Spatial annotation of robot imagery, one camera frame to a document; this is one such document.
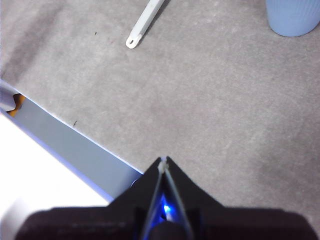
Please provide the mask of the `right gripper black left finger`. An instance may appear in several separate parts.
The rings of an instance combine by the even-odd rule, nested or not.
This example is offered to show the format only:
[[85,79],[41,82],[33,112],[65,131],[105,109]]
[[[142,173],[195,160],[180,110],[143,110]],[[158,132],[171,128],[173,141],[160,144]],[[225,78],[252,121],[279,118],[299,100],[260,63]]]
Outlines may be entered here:
[[161,207],[161,158],[107,206],[55,207],[31,214],[19,228],[17,240],[144,240],[156,224]]

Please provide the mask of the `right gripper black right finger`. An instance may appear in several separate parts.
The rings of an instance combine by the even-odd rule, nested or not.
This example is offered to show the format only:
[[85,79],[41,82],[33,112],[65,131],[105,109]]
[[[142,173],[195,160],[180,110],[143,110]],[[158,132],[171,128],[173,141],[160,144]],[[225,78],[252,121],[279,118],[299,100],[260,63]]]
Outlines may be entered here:
[[166,240],[317,240],[298,213],[275,208],[227,207],[196,185],[166,157],[167,204],[177,218],[163,224]]

